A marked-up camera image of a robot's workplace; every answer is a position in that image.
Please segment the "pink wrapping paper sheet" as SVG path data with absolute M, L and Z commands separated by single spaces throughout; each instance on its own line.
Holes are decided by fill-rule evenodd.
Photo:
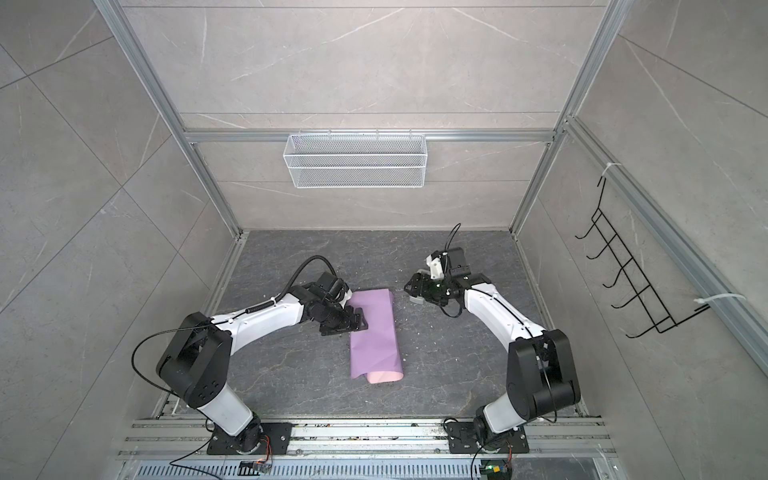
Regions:
M 364 376 L 370 384 L 402 380 L 404 372 L 392 292 L 388 289 L 357 291 L 352 294 L 350 304 L 362 311 L 368 325 L 366 330 L 350 334 L 350 377 Z

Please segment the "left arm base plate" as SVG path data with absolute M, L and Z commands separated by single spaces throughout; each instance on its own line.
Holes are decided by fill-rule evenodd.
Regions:
M 207 455 L 262 455 L 270 450 L 271 455 L 285 455 L 288 450 L 292 423 L 249 424 L 237 436 L 227 434 L 215 425 L 207 446 Z

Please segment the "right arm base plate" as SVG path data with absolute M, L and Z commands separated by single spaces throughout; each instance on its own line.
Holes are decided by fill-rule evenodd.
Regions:
M 478 450 L 512 454 L 530 452 L 528 439 L 523 427 L 516 427 L 501 434 L 494 434 L 478 422 L 444 419 L 442 428 L 447 436 L 449 451 L 452 454 L 476 453 Z

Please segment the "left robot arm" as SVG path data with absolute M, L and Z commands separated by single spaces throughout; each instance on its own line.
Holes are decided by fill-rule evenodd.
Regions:
M 203 413 L 218 431 L 243 442 L 255 436 L 257 415 L 228 385 L 230 358 L 247 345 L 303 322 L 319 324 L 323 336 L 364 331 L 364 313 L 351 306 L 352 292 L 324 272 L 315 282 L 291 285 L 258 306 L 208 317 L 188 315 L 156 366 L 171 392 Z

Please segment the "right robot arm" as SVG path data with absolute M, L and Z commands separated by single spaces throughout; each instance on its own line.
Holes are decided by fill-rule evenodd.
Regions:
M 507 351 L 506 392 L 481 407 L 474 419 L 478 441 L 488 446 L 531 420 L 550 422 L 577 405 L 580 383 L 567 335 L 548 330 L 507 301 L 484 274 L 473 273 L 461 248 L 435 251 L 404 291 L 414 300 L 445 309 L 455 301 L 495 335 Z

